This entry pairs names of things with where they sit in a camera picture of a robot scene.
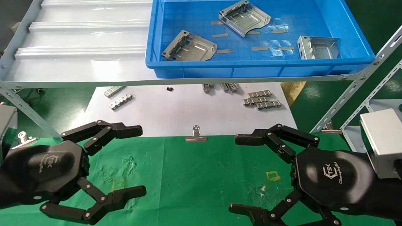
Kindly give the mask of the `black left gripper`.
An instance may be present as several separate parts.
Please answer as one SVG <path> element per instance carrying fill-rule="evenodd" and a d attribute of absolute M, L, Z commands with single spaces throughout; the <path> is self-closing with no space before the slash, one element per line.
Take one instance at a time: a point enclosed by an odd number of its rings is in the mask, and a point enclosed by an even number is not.
<path fill-rule="evenodd" d="M 89 158 L 113 139 L 139 137 L 142 126 L 97 120 L 61 133 L 64 142 L 34 145 L 9 152 L 9 200 L 12 205 L 44 203 L 40 210 L 47 217 L 95 225 L 109 212 L 123 209 L 130 199 L 145 196 L 145 186 L 134 186 L 107 195 L 89 182 Z M 76 143 L 88 140 L 84 148 Z M 85 210 L 59 205 L 80 189 L 95 204 Z"/>

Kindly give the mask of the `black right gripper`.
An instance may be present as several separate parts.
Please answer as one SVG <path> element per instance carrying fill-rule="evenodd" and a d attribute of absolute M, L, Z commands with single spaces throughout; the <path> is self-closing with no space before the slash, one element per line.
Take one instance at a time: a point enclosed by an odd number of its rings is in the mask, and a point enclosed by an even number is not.
<path fill-rule="evenodd" d="M 285 141 L 307 149 L 296 155 Z M 287 164 L 294 164 L 298 190 L 287 195 L 273 210 L 231 203 L 229 212 L 249 217 L 253 226 L 286 226 L 281 218 L 299 201 L 322 217 L 303 226 L 341 226 L 341 221 L 330 211 L 364 214 L 366 195 L 376 179 L 367 155 L 314 148 L 319 142 L 319 137 L 282 124 L 255 129 L 251 134 L 237 134 L 236 145 L 266 145 Z"/>

